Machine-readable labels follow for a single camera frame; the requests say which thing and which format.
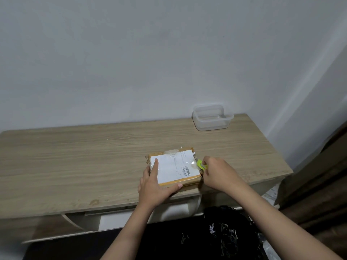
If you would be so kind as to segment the person's right hand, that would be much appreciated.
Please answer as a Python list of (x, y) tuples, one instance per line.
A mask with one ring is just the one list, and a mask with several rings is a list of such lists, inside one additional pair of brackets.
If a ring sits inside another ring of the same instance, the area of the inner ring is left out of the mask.
[(233, 194), (237, 189), (246, 186), (245, 181), (238, 175), (236, 170), (224, 159), (217, 159), (217, 177), (214, 184), (206, 186), (227, 194)]

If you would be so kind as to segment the person's left hand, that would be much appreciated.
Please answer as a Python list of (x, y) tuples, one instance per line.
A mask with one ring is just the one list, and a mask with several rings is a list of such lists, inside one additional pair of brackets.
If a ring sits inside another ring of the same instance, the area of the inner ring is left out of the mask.
[(164, 188), (158, 184), (158, 165), (159, 162), (155, 159), (150, 169), (150, 184), (146, 187), (138, 186), (138, 206), (150, 212), (170, 197), (163, 195)]

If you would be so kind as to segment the brown taped parcel white label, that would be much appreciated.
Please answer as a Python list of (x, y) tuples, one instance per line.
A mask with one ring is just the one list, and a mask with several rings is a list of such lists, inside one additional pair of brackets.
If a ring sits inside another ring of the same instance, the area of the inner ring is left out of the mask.
[(199, 188), (203, 182), (203, 170), (196, 162), (198, 158), (192, 147), (151, 153), (147, 164), (152, 169), (155, 159), (158, 160), (158, 184), (168, 188), (176, 183), (183, 184), (182, 191)]

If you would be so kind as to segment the person's right forearm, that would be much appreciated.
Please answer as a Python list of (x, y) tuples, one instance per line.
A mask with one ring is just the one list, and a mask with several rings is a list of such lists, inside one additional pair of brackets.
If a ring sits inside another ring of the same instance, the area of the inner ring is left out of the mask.
[(249, 214), (282, 260), (343, 260), (245, 182), (232, 183), (225, 192)]

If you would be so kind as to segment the person's left forearm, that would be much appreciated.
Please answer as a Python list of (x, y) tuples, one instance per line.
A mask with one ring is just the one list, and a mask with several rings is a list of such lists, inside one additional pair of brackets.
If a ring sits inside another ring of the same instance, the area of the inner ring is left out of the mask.
[(147, 222), (158, 204), (139, 203), (100, 260), (135, 260)]

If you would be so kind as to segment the wooden desk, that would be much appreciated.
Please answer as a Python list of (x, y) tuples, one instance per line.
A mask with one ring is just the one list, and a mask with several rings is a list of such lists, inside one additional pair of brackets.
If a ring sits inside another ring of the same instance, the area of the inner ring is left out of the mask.
[(0, 244), (121, 228), (149, 154), (224, 158), (260, 195), (293, 170), (246, 114), (198, 131), (191, 118), (8, 130), (0, 134)]

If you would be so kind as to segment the clear plastic container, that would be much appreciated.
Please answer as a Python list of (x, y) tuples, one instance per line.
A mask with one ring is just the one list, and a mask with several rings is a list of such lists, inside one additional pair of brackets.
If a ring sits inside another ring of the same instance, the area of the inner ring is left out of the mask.
[(226, 129), (234, 116), (230, 108), (222, 103), (196, 105), (192, 113), (198, 131)]

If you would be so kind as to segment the person's black printed shirt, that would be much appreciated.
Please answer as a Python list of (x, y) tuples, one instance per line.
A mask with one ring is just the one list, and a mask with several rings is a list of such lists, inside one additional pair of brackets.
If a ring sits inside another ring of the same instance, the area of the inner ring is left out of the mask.
[(136, 260), (264, 260), (260, 231), (242, 210), (210, 207), (200, 216), (149, 224)]

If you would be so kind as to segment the brown curtain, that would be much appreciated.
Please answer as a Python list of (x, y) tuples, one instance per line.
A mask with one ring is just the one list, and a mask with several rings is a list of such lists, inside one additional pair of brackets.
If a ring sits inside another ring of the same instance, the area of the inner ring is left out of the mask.
[(315, 158), (281, 182), (275, 203), (347, 260), (347, 121)]

